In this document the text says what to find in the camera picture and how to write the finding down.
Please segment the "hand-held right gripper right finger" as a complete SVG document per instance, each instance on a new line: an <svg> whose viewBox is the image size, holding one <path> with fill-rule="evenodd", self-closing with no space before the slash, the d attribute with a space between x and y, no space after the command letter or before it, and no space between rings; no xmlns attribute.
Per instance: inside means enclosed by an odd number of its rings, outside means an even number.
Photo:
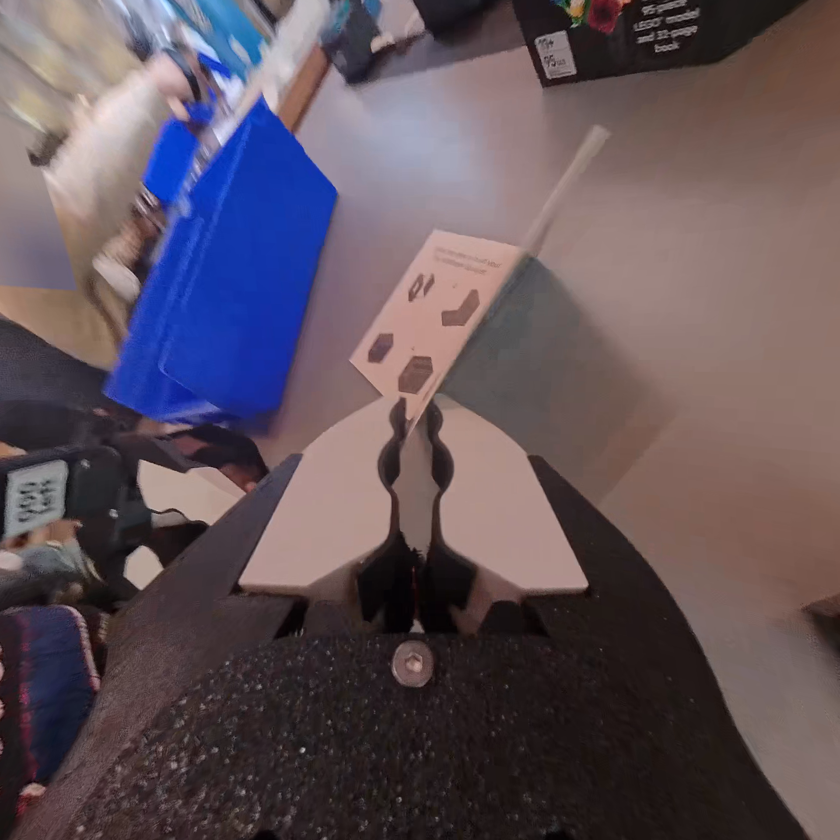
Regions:
<svg viewBox="0 0 840 840"><path fill-rule="evenodd" d="M589 582L525 450L455 401L431 405L431 583L455 615Z"/></svg>

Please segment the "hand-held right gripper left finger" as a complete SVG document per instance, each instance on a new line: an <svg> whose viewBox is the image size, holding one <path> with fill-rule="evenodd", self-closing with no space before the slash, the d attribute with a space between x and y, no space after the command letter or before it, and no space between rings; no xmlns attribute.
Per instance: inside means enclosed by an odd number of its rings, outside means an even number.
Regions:
<svg viewBox="0 0 840 840"><path fill-rule="evenodd" d="M249 594L355 602L376 617L393 588L400 539L406 399L381 398L307 446L240 575Z"/></svg>

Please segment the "white instruction booklet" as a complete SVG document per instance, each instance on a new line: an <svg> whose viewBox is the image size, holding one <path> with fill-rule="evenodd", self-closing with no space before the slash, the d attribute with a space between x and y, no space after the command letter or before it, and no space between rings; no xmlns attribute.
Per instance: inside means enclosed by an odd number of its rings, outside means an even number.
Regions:
<svg viewBox="0 0 840 840"><path fill-rule="evenodd" d="M440 229L425 240L350 357L381 396L403 404L404 441L502 293L539 257L568 191L610 137L590 128L521 245Z"/></svg>

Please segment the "blue plastic bin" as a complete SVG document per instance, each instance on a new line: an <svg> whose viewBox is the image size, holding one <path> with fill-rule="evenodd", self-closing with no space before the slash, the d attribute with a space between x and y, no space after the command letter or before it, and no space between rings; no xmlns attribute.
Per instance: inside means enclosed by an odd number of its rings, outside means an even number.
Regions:
<svg viewBox="0 0 840 840"><path fill-rule="evenodd" d="M261 98L186 196L103 393L162 423L275 412L338 193Z"/></svg>

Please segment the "black glossy cardboard box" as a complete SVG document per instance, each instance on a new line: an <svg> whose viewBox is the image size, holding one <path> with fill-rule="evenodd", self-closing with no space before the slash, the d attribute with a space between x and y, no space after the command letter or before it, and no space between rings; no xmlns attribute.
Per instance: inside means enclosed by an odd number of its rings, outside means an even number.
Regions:
<svg viewBox="0 0 840 840"><path fill-rule="evenodd" d="M715 64L802 1L513 1L541 86Z"/></svg>

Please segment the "person's left forearm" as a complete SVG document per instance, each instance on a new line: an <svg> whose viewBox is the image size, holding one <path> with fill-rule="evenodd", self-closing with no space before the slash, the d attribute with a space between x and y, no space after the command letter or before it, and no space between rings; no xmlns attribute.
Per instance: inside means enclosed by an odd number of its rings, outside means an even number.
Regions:
<svg viewBox="0 0 840 840"><path fill-rule="evenodd" d="M1 610L87 594L102 580L76 539L1 551Z"/></svg>

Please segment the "grey desk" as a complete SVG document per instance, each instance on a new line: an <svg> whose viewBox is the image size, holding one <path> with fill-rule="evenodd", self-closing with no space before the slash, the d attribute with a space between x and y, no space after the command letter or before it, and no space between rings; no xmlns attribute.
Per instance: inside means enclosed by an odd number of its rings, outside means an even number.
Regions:
<svg viewBox="0 0 840 840"><path fill-rule="evenodd" d="M298 138L339 191L270 466L375 399L350 354L433 228L516 243L587 130L534 332L456 394L545 457L675 595L742 735L838 838L838 2L713 66L542 89L525 47L349 87Z"/></svg>

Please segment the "person's dark clothing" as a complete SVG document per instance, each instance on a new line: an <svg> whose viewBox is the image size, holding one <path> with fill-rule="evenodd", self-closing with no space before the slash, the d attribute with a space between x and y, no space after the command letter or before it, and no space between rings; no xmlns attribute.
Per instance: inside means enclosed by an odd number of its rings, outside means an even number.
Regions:
<svg viewBox="0 0 840 840"><path fill-rule="evenodd" d="M109 616L90 605L1 615L1 838L39 799L87 721L107 660Z"/></svg>

